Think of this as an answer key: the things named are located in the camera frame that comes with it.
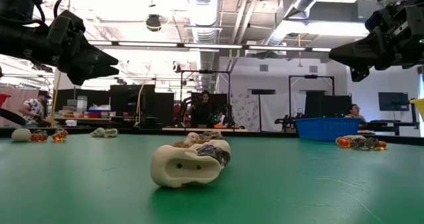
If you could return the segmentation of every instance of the red object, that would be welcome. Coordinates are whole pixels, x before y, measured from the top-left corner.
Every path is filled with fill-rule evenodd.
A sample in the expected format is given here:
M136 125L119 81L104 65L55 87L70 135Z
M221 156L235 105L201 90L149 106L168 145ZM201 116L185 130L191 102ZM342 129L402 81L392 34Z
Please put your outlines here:
M350 148L352 140L349 138L339 137L337 138L336 143L343 148Z
M90 113L88 114L89 118L100 118L101 114L100 113Z
M9 97L10 97L10 95L0 93L0 107L2 107L2 106L3 106L3 103L4 103L4 102L6 101L6 99L7 99L7 98L9 98Z

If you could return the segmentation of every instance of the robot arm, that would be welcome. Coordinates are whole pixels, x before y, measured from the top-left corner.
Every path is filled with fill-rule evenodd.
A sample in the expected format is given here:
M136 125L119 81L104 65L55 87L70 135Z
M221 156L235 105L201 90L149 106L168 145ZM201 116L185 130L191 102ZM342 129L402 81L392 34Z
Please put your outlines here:
M390 3L365 22L370 34L330 51L329 58L350 67L352 81L366 78L373 66L408 69L424 64L424 0Z
M76 85L117 75L119 70L111 65L117 65L118 60L89 44L81 18L70 11L57 16L60 2L48 27L40 7L42 0L0 0L0 54L55 66ZM34 6L40 10L41 20L32 20ZM40 26L25 26L34 23Z

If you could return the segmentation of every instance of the table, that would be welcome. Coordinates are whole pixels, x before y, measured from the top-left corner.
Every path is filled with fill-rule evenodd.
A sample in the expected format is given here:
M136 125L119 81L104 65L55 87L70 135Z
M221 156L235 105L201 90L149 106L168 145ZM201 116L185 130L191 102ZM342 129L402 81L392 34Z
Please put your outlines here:
M64 125L67 120L77 121L78 126L89 125L92 127L110 127L111 125L118 127L124 122L134 121L133 117L109 117L109 118L70 118L70 117L57 117L54 120Z
M165 127L162 128L163 131L189 131L189 132L197 132L202 133L204 131L212 132L212 131L219 131L219 132L248 132L247 129L215 129L215 128L174 128L174 127Z
M217 180L158 188L150 155L182 138L0 139L0 223L424 223L422 146L226 137L233 156Z
M414 122L370 122L367 124L367 129L377 132L393 132L395 136L400 136L400 127L415 127L419 129L419 123Z

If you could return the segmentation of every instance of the black frame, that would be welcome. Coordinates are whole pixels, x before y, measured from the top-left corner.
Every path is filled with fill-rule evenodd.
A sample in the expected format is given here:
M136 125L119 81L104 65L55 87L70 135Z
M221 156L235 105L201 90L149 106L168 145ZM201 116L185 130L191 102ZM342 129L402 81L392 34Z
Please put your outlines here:
M227 74L228 75L228 104L231 104L230 101L230 91L231 91L231 72L227 71L211 71L211 70L181 70L180 76L180 105L182 105L183 101L183 74L184 72L198 72L199 74Z
M289 113L290 116L292 115L292 78L305 78L305 79L318 79L318 78L330 78L331 79L331 86L333 90L333 95L335 95L335 83L334 83L334 76L318 76L318 75L290 75L289 76Z

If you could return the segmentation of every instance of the yellow object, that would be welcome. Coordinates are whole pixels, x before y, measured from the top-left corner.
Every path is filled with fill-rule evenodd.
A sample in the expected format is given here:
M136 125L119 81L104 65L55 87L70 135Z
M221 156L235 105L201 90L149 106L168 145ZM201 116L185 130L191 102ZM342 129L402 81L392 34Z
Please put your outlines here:
M424 99L415 99L410 102L418 108L421 118L424 120Z
M147 79L148 73L150 71L151 65L152 65L152 60L150 59L150 63L149 63L148 68L147 68L146 77L144 78L143 84L141 85L140 91L138 92L137 108L136 108L136 113L138 113L138 117L135 117L136 122L141 121L140 96L141 96L141 92L143 91L144 84L146 83L146 79Z
M58 99L58 91L59 91L59 83L60 83L60 74L62 74L60 71L59 71L59 76L58 76L58 81L57 81L57 83L56 83L56 87L54 87L54 88L56 88L56 90L54 90L54 95L53 95L53 104L52 104L52 121L54 121L54 111L55 111L55 108L56 108L56 100Z
M300 46L300 34L299 34L299 36L297 36L297 39L299 40L299 46ZM303 65L301 63L301 59L302 59L302 52L299 52L299 65L298 65L298 67L300 67L300 68L303 67Z

